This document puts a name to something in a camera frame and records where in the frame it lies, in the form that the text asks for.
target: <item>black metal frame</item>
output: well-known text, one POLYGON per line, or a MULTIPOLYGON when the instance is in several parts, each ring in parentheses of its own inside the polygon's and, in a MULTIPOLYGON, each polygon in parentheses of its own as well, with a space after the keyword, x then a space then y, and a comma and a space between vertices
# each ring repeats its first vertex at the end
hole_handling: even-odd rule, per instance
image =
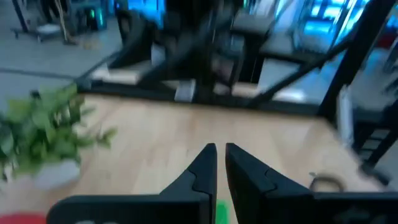
MULTIPOLYGON (((368 52, 373 46, 381 27, 386 20, 390 10, 396 3, 395 0, 370 1, 363 12, 363 18, 358 25, 358 30, 353 38, 348 38, 338 44, 334 49, 328 52, 323 58, 313 63, 304 64, 300 70, 280 83, 272 86, 266 92, 257 95, 254 98, 229 96, 229 95, 209 95, 197 94, 191 103, 211 106, 222 106, 228 108, 244 108, 251 110, 261 110, 266 112, 278 112, 287 114, 299 114, 302 116, 318 116, 327 119, 331 124, 335 124, 336 99, 343 85, 349 85, 357 71, 360 69, 362 61, 366 58, 368 52), (276 101, 272 97, 279 90, 289 84, 304 77, 308 72, 317 67, 321 67, 325 62, 347 49, 343 61, 341 62, 335 77, 320 105, 314 103, 291 103, 285 101, 276 101)), ((164 69, 169 69, 168 65, 163 65, 164 69)), ((145 98, 149 100, 175 101, 175 90, 160 83, 152 85, 146 82, 145 85, 130 85, 122 83, 110 83, 101 80, 91 80, 82 78, 77 81, 78 89, 81 93, 96 93, 107 95, 119 95, 134 98, 145 98)), ((383 111, 369 111, 363 108, 354 109, 356 121, 378 125, 383 119, 383 111)))

